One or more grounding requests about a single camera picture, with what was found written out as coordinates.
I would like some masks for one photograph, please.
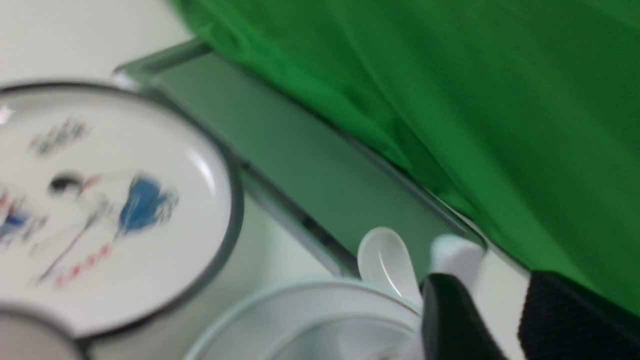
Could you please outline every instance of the green cloth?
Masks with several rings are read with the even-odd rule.
[[[530,269],[640,314],[640,2],[174,1]]]

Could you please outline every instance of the ceramic spoon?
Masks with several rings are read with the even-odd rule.
[[[431,271],[456,276],[472,291],[484,249],[460,236],[443,234],[431,246]],[[358,248],[358,270],[363,281],[422,306],[422,297],[404,241],[388,227],[369,231]]]
[[[364,236],[358,248],[358,271],[363,281],[422,307],[409,251],[400,235],[388,227],[377,227]]]

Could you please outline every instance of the plate rim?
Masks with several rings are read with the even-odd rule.
[[[387,290],[376,288],[371,284],[359,281],[358,279],[350,278],[333,278],[333,279],[314,279],[311,281],[300,281],[292,284],[286,284],[281,286],[275,286],[273,288],[267,288],[262,291],[258,291],[243,300],[236,302],[233,306],[227,309],[219,317],[215,318],[205,329],[198,335],[196,341],[186,352],[182,360],[203,360],[202,354],[206,345],[217,334],[224,330],[238,314],[250,309],[257,304],[271,299],[279,294],[286,293],[294,290],[302,290],[305,288],[313,288],[318,286],[349,286],[352,288],[359,288],[360,290],[368,291],[388,298],[391,301],[406,307],[408,310],[413,311],[416,314],[416,318],[420,318],[421,310],[414,304],[407,300],[393,294]]]
[[[90,343],[97,339],[116,336],[120,335],[123,332],[133,331],[140,328],[147,322],[152,321],[158,315],[170,313],[180,308],[181,305],[189,302],[210,282],[215,280],[216,276],[228,262],[231,253],[233,253],[238,237],[240,235],[240,230],[242,229],[244,220],[244,188],[239,175],[239,166],[237,164],[237,161],[231,154],[231,151],[224,144],[210,135],[203,126],[193,120],[187,113],[179,110],[178,108],[167,106],[166,104],[163,104],[160,101],[151,98],[151,96],[133,92],[127,89],[118,88],[109,84],[92,83],[85,81],[51,80],[14,83],[10,85],[0,86],[0,101],[6,95],[17,94],[20,92],[30,92],[33,90],[55,90],[56,88],[65,90],[77,90],[84,88],[94,91],[95,93],[104,92],[113,94],[115,96],[129,97],[132,99],[136,99],[139,102],[146,103],[151,107],[159,108],[160,110],[167,111],[168,113],[175,115],[178,121],[200,133],[209,142],[213,151],[215,151],[220,157],[224,169],[227,171],[227,178],[230,188],[231,207],[227,231],[222,239],[222,242],[220,243],[220,247],[215,256],[210,260],[209,264],[202,270],[202,272],[192,280],[192,283],[189,286],[184,288],[175,296],[170,297],[166,302],[164,302],[159,307],[151,310],[149,313],[143,313],[143,315],[132,317],[128,321],[120,322],[119,325],[108,327],[103,331],[87,332],[86,334],[77,336],[71,335],[71,337],[75,338],[77,341]]]

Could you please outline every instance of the plate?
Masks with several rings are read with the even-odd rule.
[[[393,355],[419,324],[412,305],[361,282],[308,282],[234,307],[184,359],[366,360]]]
[[[86,359],[73,340],[52,322],[14,309],[0,309],[0,352],[3,359]]]
[[[240,229],[243,196],[223,154],[132,93],[0,90],[0,302],[86,337],[185,299]]]

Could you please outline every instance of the black object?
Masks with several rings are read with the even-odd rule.
[[[528,360],[640,359],[640,318],[554,272],[532,272],[518,339]]]
[[[430,274],[424,282],[422,319],[428,360],[503,360],[471,296],[455,276]]]

